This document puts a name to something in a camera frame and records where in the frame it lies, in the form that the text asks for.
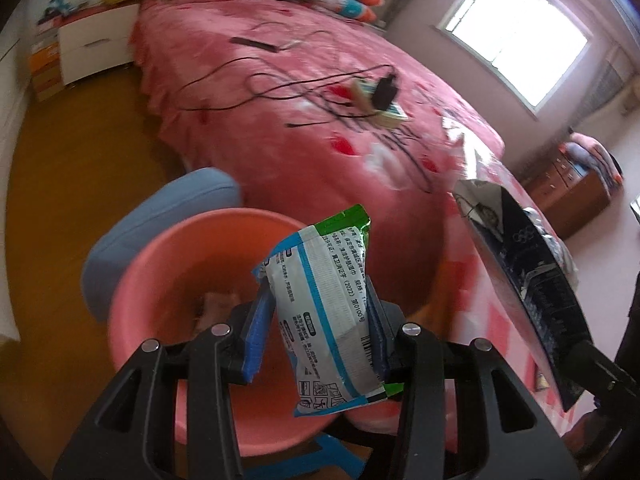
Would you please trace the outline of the black silver snack bag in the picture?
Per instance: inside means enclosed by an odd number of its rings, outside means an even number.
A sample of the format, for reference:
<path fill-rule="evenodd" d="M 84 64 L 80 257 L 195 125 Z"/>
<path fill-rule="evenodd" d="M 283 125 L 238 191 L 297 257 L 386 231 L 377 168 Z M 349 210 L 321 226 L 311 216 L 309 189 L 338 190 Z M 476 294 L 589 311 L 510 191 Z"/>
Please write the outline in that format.
<path fill-rule="evenodd" d="M 572 408 L 584 392 L 564 370 L 563 360 L 575 344 L 592 341 L 588 324 L 570 282 L 541 232 L 502 186 L 482 180 L 459 180 L 452 195 L 474 232 L 475 244 L 488 249 L 509 280 L 526 321 L 518 325 L 529 349 L 541 353 L 538 366 L 549 374 L 562 403 Z"/>

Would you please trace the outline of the white blue green snack wrapper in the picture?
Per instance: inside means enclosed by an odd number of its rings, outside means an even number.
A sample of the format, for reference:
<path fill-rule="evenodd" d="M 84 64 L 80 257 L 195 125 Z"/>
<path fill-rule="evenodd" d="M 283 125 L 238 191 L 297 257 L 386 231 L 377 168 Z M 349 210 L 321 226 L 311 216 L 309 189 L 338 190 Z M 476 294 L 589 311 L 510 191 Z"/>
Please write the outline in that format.
<path fill-rule="evenodd" d="M 384 379 L 397 324 L 366 274 L 370 224 L 363 206 L 352 206 L 285 237 L 255 270 L 276 302 L 297 417 L 359 408 L 404 388 Z"/>

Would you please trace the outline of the red white checkered tablecloth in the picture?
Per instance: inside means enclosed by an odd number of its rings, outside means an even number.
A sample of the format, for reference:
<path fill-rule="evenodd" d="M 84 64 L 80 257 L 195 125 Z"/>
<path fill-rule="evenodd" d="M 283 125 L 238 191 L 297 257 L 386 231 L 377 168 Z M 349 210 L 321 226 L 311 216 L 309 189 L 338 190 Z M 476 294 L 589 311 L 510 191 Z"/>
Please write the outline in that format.
<path fill-rule="evenodd" d="M 451 148 L 448 183 L 468 179 L 495 183 L 505 188 L 521 206 L 533 209 L 536 226 L 549 232 L 551 239 L 560 245 L 560 260 L 568 264 L 565 271 L 570 284 L 576 287 L 577 269 L 573 258 L 520 182 L 475 132 L 454 118 L 444 117 L 440 122 Z M 524 324 L 526 316 L 520 310 L 509 280 L 491 252 L 475 244 L 474 232 L 452 197 L 447 206 L 442 268 L 449 272 L 448 292 L 452 309 L 449 339 L 460 344 L 480 337 L 488 339 L 533 393 L 555 430 L 565 434 L 573 426 L 575 411 L 562 409 L 550 375 L 544 374 L 538 366 L 541 353 L 529 349 L 528 340 L 521 337 L 518 326 L 512 323 L 512 315 L 518 317 L 518 325 Z"/>

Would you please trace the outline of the pink plastic basin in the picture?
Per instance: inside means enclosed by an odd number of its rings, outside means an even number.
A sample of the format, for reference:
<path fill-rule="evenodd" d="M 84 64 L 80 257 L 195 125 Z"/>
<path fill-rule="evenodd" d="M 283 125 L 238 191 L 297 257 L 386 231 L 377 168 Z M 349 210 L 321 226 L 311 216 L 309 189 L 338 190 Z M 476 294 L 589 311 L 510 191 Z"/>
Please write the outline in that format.
<path fill-rule="evenodd" d="M 237 302 L 254 298 L 253 270 L 302 222 L 256 208 L 197 214 L 154 237 L 126 266 L 108 315 L 108 345 L 122 367 L 145 339 L 180 344 L 196 333 L 196 309 L 209 292 Z M 308 441 L 331 416 L 296 417 L 293 374 L 276 326 L 254 382 L 234 386 L 231 402 L 240 453 L 255 457 Z"/>

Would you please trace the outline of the brown wooden dresser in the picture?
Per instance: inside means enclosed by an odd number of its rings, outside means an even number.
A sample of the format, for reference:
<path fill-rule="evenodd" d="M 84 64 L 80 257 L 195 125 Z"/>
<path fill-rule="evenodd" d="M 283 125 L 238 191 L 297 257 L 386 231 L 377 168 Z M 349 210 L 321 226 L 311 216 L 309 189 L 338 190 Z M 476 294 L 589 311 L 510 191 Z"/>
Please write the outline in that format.
<path fill-rule="evenodd" d="M 552 151 L 523 185 L 562 240 L 577 233 L 611 203 L 598 174 L 559 150 Z"/>

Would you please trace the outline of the folded blankets on dresser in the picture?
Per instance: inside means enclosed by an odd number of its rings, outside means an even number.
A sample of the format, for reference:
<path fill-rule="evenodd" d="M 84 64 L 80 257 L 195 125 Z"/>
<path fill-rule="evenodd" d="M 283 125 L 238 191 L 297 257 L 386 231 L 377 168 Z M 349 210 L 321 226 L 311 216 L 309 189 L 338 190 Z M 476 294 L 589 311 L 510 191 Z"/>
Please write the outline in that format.
<path fill-rule="evenodd" d="M 620 167 L 614 162 L 610 152 L 595 138 L 573 132 L 568 140 L 559 145 L 559 150 L 573 162 L 596 170 L 605 183 L 612 188 L 624 182 Z"/>

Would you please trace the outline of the blue cushioned stool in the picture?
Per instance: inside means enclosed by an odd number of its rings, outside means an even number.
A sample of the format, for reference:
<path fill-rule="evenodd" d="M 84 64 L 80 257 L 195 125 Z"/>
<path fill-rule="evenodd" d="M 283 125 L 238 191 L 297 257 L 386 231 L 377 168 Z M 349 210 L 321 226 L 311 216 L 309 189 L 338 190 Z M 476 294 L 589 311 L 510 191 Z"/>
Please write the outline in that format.
<path fill-rule="evenodd" d="M 215 168 L 173 180 L 126 214 L 94 244 L 81 273 L 81 293 L 91 315 L 105 322 L 117 285 L 137 254 L 157 235 L 203 212 L 242 205 L 239 185 Z"/>

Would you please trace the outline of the black charger adapter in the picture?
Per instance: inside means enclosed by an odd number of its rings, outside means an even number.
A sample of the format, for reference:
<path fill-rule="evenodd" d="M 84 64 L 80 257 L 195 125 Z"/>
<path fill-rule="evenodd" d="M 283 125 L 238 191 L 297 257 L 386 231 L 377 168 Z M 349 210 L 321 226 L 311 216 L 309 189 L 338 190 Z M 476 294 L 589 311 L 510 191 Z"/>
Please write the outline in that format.
<path fill-rule="evenodd" d="M 397 93 L 398 87 L 396 84 L 396 75 L 394 73 L 389 73 L 385 77 L 381 78 L 376 84 L 376 87 L 370 96 L 372 107 L 375 110 L 385 112 L 392 105 Z"/>

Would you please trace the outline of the pink bed with blanket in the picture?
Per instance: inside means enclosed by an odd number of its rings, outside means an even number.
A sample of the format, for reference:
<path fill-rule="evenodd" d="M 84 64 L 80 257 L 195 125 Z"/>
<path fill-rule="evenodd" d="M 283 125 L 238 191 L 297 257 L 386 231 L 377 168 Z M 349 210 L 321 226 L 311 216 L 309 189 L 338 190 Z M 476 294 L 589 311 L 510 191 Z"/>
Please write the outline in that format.
<path fill-rule="evenodd" d="M 278 53 L 232 44 L 246 37 Z M 503 140 L 445 81 L 367 27 L 277 0 L 144 0 L 131 36 L 160 138 L 215 167 L 247 206 L 313 224 L 352 205 L 372 221 L 367 271 L 406 312 L 430 294 L 442 253 L 454 118 L 496 155 Z M 356 78 L 396 75 L 403 125 L 352 102 Z"/>

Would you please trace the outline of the white power strip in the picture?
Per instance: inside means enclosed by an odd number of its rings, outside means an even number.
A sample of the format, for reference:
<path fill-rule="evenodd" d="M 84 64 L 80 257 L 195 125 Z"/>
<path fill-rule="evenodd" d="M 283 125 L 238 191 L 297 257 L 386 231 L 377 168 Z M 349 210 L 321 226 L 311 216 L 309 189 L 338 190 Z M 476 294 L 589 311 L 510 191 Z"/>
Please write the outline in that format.
<path fill-rule="evenodd" d="M 373 125 L 393 129 L 409 120 L 396 101 L 398 89 L 391 82 L 356 78 L 350 84 L 350 93 L 361 116 Z"/>

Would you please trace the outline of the window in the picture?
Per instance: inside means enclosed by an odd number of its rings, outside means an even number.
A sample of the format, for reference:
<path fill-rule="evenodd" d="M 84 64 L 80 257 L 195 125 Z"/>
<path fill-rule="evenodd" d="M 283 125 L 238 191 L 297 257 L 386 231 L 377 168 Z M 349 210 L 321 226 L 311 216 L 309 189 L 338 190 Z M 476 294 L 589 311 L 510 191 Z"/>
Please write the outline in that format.
<path fill-rule="evenodd" d="M 489 68 L 532 112 L 588 48 L 591 34 L 550 0 L 457 0 L 438 29 Z"/>

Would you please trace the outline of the orange boxes on floor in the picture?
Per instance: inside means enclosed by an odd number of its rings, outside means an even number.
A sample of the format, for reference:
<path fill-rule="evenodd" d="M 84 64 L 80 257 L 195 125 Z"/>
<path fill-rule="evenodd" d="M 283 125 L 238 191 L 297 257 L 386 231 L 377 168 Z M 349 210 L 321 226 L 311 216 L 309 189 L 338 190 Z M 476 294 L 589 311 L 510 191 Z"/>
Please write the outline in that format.
<path fill-rule="evenodd" d="M 64 89 L 57 27 L 35 36 L 30 47 L 28 68 L 32 90 L 39 102 Z"/>

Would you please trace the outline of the white bedside cabinet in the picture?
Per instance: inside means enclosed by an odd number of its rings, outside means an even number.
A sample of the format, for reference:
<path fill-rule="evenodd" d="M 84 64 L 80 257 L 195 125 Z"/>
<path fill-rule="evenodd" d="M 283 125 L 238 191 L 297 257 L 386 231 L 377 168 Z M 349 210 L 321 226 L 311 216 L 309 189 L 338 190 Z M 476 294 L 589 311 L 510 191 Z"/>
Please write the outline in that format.
<path fill-rule="evenodd" d="M 129 39 L 139 3 L 96 8 L 58 29 L 63 84 L 132 62 Z"/>

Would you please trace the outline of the black phone on bed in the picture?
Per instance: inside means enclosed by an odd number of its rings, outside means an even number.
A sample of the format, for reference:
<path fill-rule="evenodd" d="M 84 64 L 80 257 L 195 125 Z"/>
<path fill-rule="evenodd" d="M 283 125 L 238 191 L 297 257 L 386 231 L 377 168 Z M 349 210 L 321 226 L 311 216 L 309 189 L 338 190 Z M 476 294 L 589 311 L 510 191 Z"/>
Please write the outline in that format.
<path fill-rule="evenodd" d="M 246 37 L 234 36 L 230 38 L 230 42 L 232 44 L 239 44 L 240 46 L 260 49 L 271 53 L 278 53 L 280 51 L 280 48 L 275 44 L 268 44 L 268 42 L 265 41 L 259 41 Z"/>

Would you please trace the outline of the colourful bolster pillow lower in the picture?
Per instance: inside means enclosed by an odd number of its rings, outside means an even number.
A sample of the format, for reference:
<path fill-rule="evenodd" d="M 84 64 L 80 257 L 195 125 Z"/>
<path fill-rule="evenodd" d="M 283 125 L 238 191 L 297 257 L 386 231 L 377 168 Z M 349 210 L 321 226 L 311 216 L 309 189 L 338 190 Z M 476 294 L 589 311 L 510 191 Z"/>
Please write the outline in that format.
<path fill-rule="evenodd" d="M 324 10 L 334 12 L 343 18 L 351 18 L 363 23 L 374 23 L 378 17 L 365 4 L 357 0 L 310 0 Z"/>

